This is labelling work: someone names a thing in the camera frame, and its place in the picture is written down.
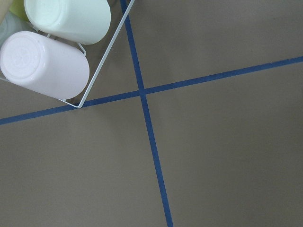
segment blue painter's tape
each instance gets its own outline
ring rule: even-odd
[[[120,2],[121,2],[122,11],[124,13],[127,8],[126,1],[120,0]],[[142,108],[143,108],[143,113],[144,113],[144,118],[145,118],[145,124],[146,124],[146,129],[148,132],[148,138],[150,141],[153,162],[154,162],[155,169],[156,169],[156,176],[157,176],[158,185],[159,185],[159,189],[160,189],[166,223],[167,223],[168,227],[173,227],[174,225],[173,225],[172,217],[171,217],[171,213],[170,213],[169,201],[167,198],[167,193],[166,193],[165,183],[164,183],[164,179],[163,179],[156,139],[155,139],[154,131],[152,128],[152,120],[151,120],[150,111],[148,108],[148,103],[147,103],[146,94],[145,94],[145,90],[144,90],[144,84],[143,84],[143,78],[142,78],[142,74],[141,74],[138,54],[137,54],[137,50],[136,50],[136,46],[135,46],[135,42],[134,42],[134,36],[133,36],[133,31],[132,31],[129,17],[127,17],[127,19],[125,20],[125,28],[126,28],[126,32],[127,32],[129,46],[130,46],[131,53],[132,53],[134,71],[136,74],[138,88],[139,88],[139,92],[140,92],[140,98],[141,98],[141,103],[142,103]]]
[[[198,77],[198,78],[188,79],[188,80],[184,80],[184,81],[180,81],[180,82],[176,82],[176,83],[146,88],[145,93],[151,94],[151,93],[171,90],[171,89],[175,89],[175,88],[179,88],[179,87],[185,87],[185,86],[190,86],[190,85],[194,85],[194,84],[205,83],[205,82],[212,81],[212,80],[238,76],[238,75],[257,72],[257,71],[261,71],[261,70],[268,70],[268,69],[281,67],[281,66],[285,66],[285,65],[290,65],[290,64],[294,64],[294,63],[300,63],[300,62],[303,62],[303,57],[291,58],[291,59],[286,59],[286,60],[282,60],[282,61],[276,61],[276,62],[272,62],[272,63],[251,66],[251,67],[247,67],[247,68],[243,68],[243,69],[239,69],[239,70],[222,72],[222,73],[217,73],[217,74],[213,74],[213,75],[209,75],[209,76],[205,76],[205,77]]]
[[[104,98],[97,98],[94,100],[86,101],[84,103],[83,107],[114,102],[114,101],[127,99],[127,98],[131,98],[131,97],[136,97],[136,96],[139,96],[139,91],[132,91],[132,92],[127,92],[127,93],[123,93],[123,94],[119,94],[119,95],[108,96],[108,97],[104,97]],[[55,107],[55,108],[51,108],[51,109],[47,109],[47,110],[41,110],[41,111],[32,112],[32,113],[28,113],[28,114],[26,113],[26,114],[22,114],[22,115],[13,116],[13,117],[2,118],[2,119],[0,119],[0,125],[24,121],[24,120],[28,120],[28,119],[32,119],[32,118],[37,118],[37,117],[43,117],[43,116],[47,116],[47,115],[51,115],[51,114],[62,113],[65,111],[75,110],[75,109],[77,109],[77,108],[75,108],[71,105],[64,105],[64,106]]]

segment white wire rack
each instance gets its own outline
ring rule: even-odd
[[[91,88],[93,87],[93,85],[94,85],[94,83],[95,83],[95,80],[96,80],[98,74],[100,73],[100,71],[101,71],[101,69],[102,69],[102,66],[103,66],[104,62],[105,62],[105,60],[106,60],[106,58],[107,58],[107,56],[108,56],[110,50],[112,49],[112,47],[113,47],[113,45],[114,45],[114,43],[115,43],[115,41],[116,41],[116,38],[117,38],[117,36],[118,36],[118,34],[119,34],[119,32],[120,32],[120,30],[121,30],[121,28],[122,28],[122,26],[123,26],[123,24],[124,24],[126,18],[127,18],[127,16],[128,16],[128,14],[129,14],[129,12],[130,12],[130,10],[131,10],[133,4],[134,4],[134,1],[135,1],[135,0],[131,0],[130,3],[128,4],[127,9],[126,9],[125,13],[124,13],[123,16],[122,16],[122,18],[121,18],[121,20],[120,20],[120,23],[119,23],[119,25],[118,25],[118,27],[117,27],[117,29],[116,29],[116,31],[115,31],[113,37],[111,38],[111,40],[110,40],[110,42],[109,42],[109,44],[108,44],[108,46],[107,46],[107,48],[106,48],[106,50],[105,50],[105,53],[104,53],[104,55],[102,56],[101,61],[100,61],[99,65],[98,65],[98,67],[97,67],[97,69],[96,69],[96,71],[95,71],[95,73],[94,73],[94,75],[92,76],[92,78],[91,78],[91,80],[90,80],[90,82],[89,82],[89,85],[88,85],[87,88],[85,89],[84,95],[83,95],[82,99],[80,100],[79,104],[78,104],[78,105],[75,105],[75,104],[73,104],[73,103],[67,102],[67,101],[64,100],[64,99],[59,99],[60,101],[66,103],[66,104],[68,104],[68,105],[71,105],[71,106],[73,106],[73,107],[76,107],[76,108],[81,108],[81,107],[83,107],[83,104],[84,104],[84,102],[85,102],[87,96],[89,95],[89,92],[90,92]],[[81,44],[78,44],[78,46],[79,46],[80,49],[83,51],[83,54],[86,55],[86,51],[85,51],[85,49],[83,48],[83,46],[82,46]],[[8,79],[2,78],[2,77],[0,77],[0,80],[9,82]]]

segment yellow-green object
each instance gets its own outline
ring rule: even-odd
[[[24,0],[14,0],[9,10],[25,21],[29,21],[24,9]]]
[[[0,0],[0,24],[5,18],[6,13],[9,11],[9,7],[13,0]]]

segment cup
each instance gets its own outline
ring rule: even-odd
[[[25,0],[24,7],[39,30],[81,44],[99,42],[111,20],[107,0]]]
[[[33,31],[30,25],[11,12],[7,12],[0,24],[0,47],[12,34],[20,31]]]
[[[89,79],[89,64],[80,50],[26,31],[4,42],[0,67],[10,82],[58,99],[77,96]]]
[[[24,9],[23,0],[14,0],[9,8],[10,12],[21,18],[22,20],[28,21],[27,14]]]

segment plastic cup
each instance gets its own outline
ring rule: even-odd
[[[89,79],[80,50],[33,32],[15,33],[4,42],[0,67],[10,82],[58,99],[75,97]]]
[[[20,17],[25,21],[29,21],[27,18],[27,14],[24,9],[24,1],[23,0],[14,0],[9,8],[10,12]]]
[[[81,44],[94,44],[108,32],[107,0],[25,0],[30,22],[39,30]]]

